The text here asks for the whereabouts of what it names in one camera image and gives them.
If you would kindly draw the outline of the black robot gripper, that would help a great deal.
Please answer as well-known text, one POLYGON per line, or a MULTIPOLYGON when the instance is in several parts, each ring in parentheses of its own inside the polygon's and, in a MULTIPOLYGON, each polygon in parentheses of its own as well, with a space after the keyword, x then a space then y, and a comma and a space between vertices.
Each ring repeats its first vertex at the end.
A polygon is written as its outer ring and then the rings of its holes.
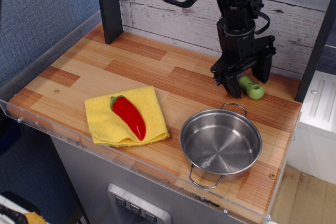
POLYGON ((262 83, 269 80, 272 57, 276 53, 274 36, 255 38, 255 22, 247 29, 231 30, 220 20, 216 24, 221 57, 211 67, 216 85, 223 85, 234 98, 242 97, 238 75, 252 69, 262 83))

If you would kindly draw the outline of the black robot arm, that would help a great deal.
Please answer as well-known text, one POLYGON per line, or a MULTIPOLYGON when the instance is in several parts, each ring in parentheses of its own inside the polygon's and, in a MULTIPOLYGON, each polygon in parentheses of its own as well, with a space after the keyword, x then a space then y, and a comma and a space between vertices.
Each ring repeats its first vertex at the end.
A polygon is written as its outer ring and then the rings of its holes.
POLYGON ((222 14, 217 22, 221 57, 211 67, 214 82, 223 85, 233 97, 240 98, 238 78, 248 69, 262 83, 269 79, 272 57, 276 53, 274 36, 255 38, 268 29, 266 24, 256 30, 255 20, 269 17, 260 10, 263 0, 216 0, 222 14))

